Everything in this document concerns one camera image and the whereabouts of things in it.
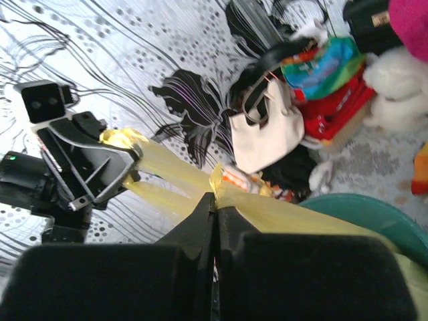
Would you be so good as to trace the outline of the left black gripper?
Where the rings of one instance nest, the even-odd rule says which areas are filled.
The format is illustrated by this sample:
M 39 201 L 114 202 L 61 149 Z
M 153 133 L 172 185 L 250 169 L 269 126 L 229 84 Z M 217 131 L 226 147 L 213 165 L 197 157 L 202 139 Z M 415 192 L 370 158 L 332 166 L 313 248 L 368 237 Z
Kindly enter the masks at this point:
M 35 129 L 43 156 L 74 211 L 89 205 L 105 210 L 109 200 L 140 180 L 134 169 L 140 151 L 101 143 L 106 129 L 106 122 L 91 112 L 66 112 Z

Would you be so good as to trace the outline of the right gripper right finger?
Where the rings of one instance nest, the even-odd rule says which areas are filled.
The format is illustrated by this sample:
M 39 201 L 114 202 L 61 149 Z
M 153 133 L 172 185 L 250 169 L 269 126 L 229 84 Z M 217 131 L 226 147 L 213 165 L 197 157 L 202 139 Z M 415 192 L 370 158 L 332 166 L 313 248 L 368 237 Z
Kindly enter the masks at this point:
M 219 220 L 222 320 L 416 320 L 393 253 L 352 235 L 261 233 L 236 209 Z

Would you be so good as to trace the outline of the yellow plastic trash bag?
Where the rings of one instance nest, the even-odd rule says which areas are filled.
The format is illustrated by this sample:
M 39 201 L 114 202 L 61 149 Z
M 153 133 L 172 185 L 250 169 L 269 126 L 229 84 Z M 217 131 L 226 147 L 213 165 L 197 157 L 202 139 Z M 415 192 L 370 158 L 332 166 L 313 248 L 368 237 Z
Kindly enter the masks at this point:
M 216 166 L 212 174 L 208 175 L 181 160 L 165 146 L 131 128 L 105 130 L 100 134 L 100 142 L 127 151 L 141 148 L 146 154 L 137 162 L 138 170 L 157 174 L 183 191 L 177 194 L 148 182 L 136 182 L 131 177 L 126 177 L 123 184 L 175 223 L 180 223 L 190 215 L 204 193 L 213 192 L 218 209 L 235 207 L 244 219 L 264 233 L 363 235 L 378 238 L 395 253 L 417 307 L 418 319 L 427 319 L 427 270 L 407 258 L 404 249 L 391 236 L 376 232 L 372 227 L 366 228 L 361 223 L 351 223 L 349 219 L 332 218 L 272 197 L 245 192 L 223 180 L 221 166 Z

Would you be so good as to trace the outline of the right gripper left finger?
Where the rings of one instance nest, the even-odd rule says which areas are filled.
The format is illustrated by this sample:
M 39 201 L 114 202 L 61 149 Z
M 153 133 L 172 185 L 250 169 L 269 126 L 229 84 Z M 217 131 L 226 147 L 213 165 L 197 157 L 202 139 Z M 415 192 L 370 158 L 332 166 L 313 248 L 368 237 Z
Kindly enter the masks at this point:
M 215 206 L 153 244 L 40 245 L 15 265 L 2 320 L 209 320 Z

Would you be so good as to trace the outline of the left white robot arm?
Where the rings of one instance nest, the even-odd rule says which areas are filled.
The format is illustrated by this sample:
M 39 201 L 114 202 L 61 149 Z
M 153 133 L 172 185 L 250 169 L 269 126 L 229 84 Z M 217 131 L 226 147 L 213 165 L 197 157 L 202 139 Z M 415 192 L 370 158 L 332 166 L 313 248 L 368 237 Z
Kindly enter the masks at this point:
M 124 192 L 127 177 L 138 179 L 143 156 L 136 143 L 104 144 L 107 126 L 91 112 L 32 127 L 41 157 L 9 151 L 1 161 L 1 202 L 48 218 L 43 243 L 82 243 L 93 210 Z

